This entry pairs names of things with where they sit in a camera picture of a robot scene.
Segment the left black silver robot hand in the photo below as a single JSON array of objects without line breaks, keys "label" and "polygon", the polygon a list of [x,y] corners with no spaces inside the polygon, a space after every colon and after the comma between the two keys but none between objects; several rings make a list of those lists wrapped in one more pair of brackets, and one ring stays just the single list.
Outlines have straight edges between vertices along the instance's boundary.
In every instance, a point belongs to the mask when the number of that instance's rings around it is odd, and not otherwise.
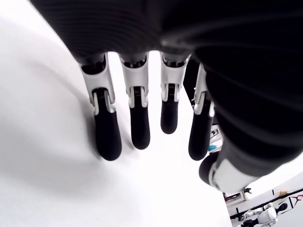
[{"label": "left black silver robot hand", "polygon": [[160,52],[161,129],[178,124],[191,56],[199,61],[189,155],[200,178],[238,192],[303,150],[300,0],[34,0],[80,65],[106,160],[122,151],[108,52],[121,60],[133,145],[150,142],[148,54]]}]

